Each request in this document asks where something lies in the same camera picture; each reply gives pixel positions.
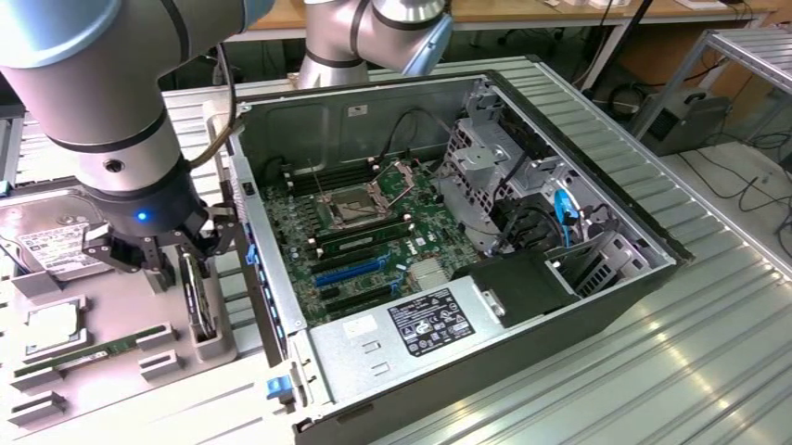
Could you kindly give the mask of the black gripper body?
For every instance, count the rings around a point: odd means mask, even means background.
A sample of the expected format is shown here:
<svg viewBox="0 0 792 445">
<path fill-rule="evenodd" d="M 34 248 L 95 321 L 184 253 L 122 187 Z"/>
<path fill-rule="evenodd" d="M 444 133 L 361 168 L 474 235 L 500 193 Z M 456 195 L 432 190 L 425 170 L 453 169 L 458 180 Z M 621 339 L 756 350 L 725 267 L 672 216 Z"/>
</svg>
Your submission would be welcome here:
<svg viewBox="0 0 792 445">
<path fill-rule="evenodd" d="M 147 237 L 174 230 L 196 232 L 210 218 L 186 159 L 179 159 L 166 175 L 143 189 L 111 192 L 87 185 L 84 188 L 107 223 L 122 235 Z"/>
</svg>

